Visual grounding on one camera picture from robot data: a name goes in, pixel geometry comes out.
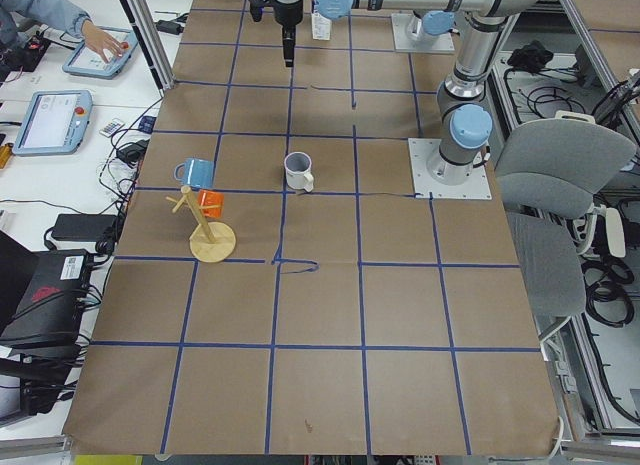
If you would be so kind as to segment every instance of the tablet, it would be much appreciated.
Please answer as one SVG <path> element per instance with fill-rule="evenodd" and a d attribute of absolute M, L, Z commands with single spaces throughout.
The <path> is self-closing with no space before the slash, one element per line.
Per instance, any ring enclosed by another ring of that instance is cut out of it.
<path fill-rule="evenodd" d="M 126 44 L 126 48 L 121 57 L 111 57 L 111 60 L 105 63 L 100 55 L 84 46 L 84 41 L 80 42 L 76 49 L 71 53 L 65 64 L 62 66 L 64 72 L 71 75 L 81 75 L 84 77 L 96 77 L 110 79 L 115 77 L 127 61 L 131 58 L 133 50 L 138 46 L 138 39 L 133 30 L 123 28 L 101 27 L 102 30 L 111 34 L 116 40 Z"/>
<path fill-rule="evenodd" d="M 36 92 L 13 146 L 14 155 L 58 155 L 76 151 L 89 124 L 87 90 Z"/>

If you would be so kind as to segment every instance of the mug handle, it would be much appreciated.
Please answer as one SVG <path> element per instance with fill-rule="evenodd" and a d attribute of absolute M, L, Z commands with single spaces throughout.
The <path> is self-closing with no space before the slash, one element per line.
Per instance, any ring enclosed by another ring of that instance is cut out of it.
<path fill-rule="evenodd" d="M 173 171 L 173 178 L 175 178 L 176 180 L 182 180 L 183 176 L 184 176 L 184 163 L 181 163 Z"/>
<path fill-rule="evenodd" d="M 313 190 L 313 175 L 311 175 L 311 172 L 306 172 L 304 174 L 304 179 L 305 179 L 305 184 L 304 184 L 304 189 L 307 192 L 310 192 Z"/>

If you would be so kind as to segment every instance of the blue joint cap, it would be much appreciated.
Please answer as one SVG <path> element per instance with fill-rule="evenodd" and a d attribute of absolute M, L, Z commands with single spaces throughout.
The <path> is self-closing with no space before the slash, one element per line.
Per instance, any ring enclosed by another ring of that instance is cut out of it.
<path fill-rule="evenodd" d="M 316 10 L 324 18 L 329 20 L 337 20 L 351 13 L 353 0 L 314 0 L 316 2 Z"/>
<path fill-rule="evenodd" d="M 467 150 L 474 150 L 489 139 L 493 119 L 480 105 L 463 105 L 453 112 L 449 129 L 458 145 Z"/>
<path fill-rule="evenodd" d="M 451 30 L 454 20 L 453 12 L 429 12 L 422 17 L 422 29 L 426 34 L 436 37 Z"/>

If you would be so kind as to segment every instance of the hand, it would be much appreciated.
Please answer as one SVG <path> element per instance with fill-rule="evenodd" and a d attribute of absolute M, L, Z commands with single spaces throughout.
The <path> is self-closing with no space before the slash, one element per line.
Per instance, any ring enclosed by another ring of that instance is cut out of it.
<path fill-rule="evenodd" d="M 89 50 L 100 55 L 105 63 L 109 61 L 104 53 L 105 50 L 109 50 L 113 56 L 122 56 L 122 44 L 101 28 L 96 27 L 91 20 L 85 20 L 82 24 L 82 35 L 84 36 L 84 44 Z"/>

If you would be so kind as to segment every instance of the person's arm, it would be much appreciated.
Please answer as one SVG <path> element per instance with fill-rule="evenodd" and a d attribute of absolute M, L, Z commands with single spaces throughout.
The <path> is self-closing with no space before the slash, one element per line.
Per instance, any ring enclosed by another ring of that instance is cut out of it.
<path fill-rule="evenodd" d="M 9 12 L 18 12 L 50 27 L 64 30 L 75 38 L 84 38 L 85 45 L 106 62 L 104 53 L 122 55 L 122 46 L 104 30 L 96 27 L 89 14 L 69 0 L 0 0 L 0 6 Z"/>

